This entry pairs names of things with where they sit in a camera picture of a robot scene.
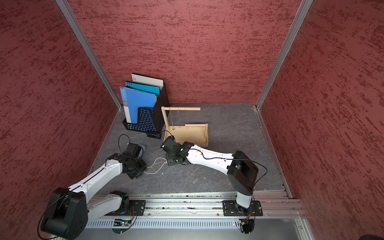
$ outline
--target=wooden stand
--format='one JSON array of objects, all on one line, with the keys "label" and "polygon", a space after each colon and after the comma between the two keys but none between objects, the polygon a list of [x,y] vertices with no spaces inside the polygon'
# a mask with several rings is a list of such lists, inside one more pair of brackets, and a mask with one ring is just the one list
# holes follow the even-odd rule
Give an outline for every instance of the wooden stand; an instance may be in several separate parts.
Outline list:
[{"label": "wooden stand", "polygon": [[[206,124],[185,124],[184,126],[169,126],[166,115],[168,111],[200,111],[200,108],[169,108],[161,107],[163,113],[166,130],[174,137],[175,142],[183,144],[184,142],[192,142],[200,147],[208,147],[208,123]],[[164,141],[170,136],[169,132],[165,132]]]}]

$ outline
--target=black mounting plate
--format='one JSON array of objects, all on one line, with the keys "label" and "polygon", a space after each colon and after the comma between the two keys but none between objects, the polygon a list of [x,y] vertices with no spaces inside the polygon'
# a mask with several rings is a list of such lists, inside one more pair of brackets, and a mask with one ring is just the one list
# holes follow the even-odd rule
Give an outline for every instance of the black mounting plate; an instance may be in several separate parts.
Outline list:
[{"label": "black mounting plate", "polygon": [[[225,200],[223,201],[223,211],[224,216],[248,216],[249,212],[246,212],[245,215],[239,213],[236,207],[236,200]],[[253,200],[249,206],[249,210],[251,210],[251,216],[260,217],[263,216],[262,206],[260,201]]]},{"label": "black mounting plate", "polygon": [[[135,210],[135,216],[143,216],[145,210],[145,200],[129,200],[129,209],[131,210],[131,215],[133,215],[133,210]],[[106,214],[106,216],[129,216],[126,213],[122,213],[120,209]]]},{"label": "black mounting plate", "polygon": [[169,153],[166,153],[166,159],[167,159],[168,166],[173,166],[173,165],[178,164],[178,162],[176,162],[176,161],[169,155]]}]

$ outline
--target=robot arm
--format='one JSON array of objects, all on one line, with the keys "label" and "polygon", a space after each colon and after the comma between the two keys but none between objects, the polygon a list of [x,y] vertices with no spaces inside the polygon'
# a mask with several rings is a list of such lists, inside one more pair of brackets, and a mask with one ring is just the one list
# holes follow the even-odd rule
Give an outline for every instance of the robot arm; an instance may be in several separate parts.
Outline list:
[{"label": "robot arm", "polygon": [[139,145],[130,143],[123,154],[112,155],[103,166],[83,180],[68,189],[57,188],[51,194],[40,229],[72,240],[88,223],[99,217],[119,209],[127,212],[128,194],[114,191],[101,199],[92,197],[120,173],[128,174],[131,179],[141,176],[147,166],[139,157],[141,151]]},{"label": "robot arm", "polygon": [[173,136],[169,136],[161,146],[167,152],[169,166],[175,164],[200,164],[228,176],[232,186],[237,191],[236,203],[240,211],[245,212],[251,203],[253,188],[259,169],[251,162],[245,153],[236,151],[235,154],[225,154],[201,148],[191,142],[183,145],[176,143]]},{"label": "robot arm", "polygon": [[[190,142],[181,145],[174,140],[174,137],[170,136],[161,146],[167,152],[169,166],[201,164],[224,173],[237,191],[238,211],[248,211],[258,168],[243,152],[225,154],[201,148]],[[102,199],[92,197],[120,173],[128,174],[131,179],[141,176],[147,167],[140,157],[141,151],[142,147],[129,143],[126,151],[109,157],[105,165],[83,180],[68,189],[56,189],[51,194],[42,216],[41,230],[73,240],[91,221],[113,211],[127,212],[130,208],[128,194],[114,191]]]}]

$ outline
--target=blue folder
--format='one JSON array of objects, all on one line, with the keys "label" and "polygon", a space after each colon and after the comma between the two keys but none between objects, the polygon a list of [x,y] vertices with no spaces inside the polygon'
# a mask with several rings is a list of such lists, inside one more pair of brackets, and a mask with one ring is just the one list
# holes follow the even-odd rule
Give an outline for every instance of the blue folder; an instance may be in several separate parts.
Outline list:
[{"label": "blue folder", "polygon": [[156,103],[156,95],[132,88],[120,87],[125,117],[127,122],[137,123],[138,108],[153,108]]},{"label": "blue folder", "polygon": [[155,87],[155,86],[148,86],[148,85],[143,85],[143,84],[138,84],[138,83],[130,83],[130,82],[125,82],[125,86],[129,88],[133,88],[136,90],[144,91],[147,93],[153,93],[156,95],[156,97],[160,96],[160,88]]}]

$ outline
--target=vent grille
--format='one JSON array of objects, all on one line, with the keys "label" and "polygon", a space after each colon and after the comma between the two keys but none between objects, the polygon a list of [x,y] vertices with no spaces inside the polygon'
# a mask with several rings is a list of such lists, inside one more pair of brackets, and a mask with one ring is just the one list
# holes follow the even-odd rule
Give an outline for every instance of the vent grille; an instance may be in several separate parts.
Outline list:
[{"label": "vent grille", "polygon": [[111,228],[114,218],[102,218],[89,223],[85,228]]},{"label": "vent grille", "polygon": [[[114,218],[98,219],[86,228],[112,228]],[[234,229],[239,227],[238,219],[137,219],[132,228],[172,228],[172,229]]]}]

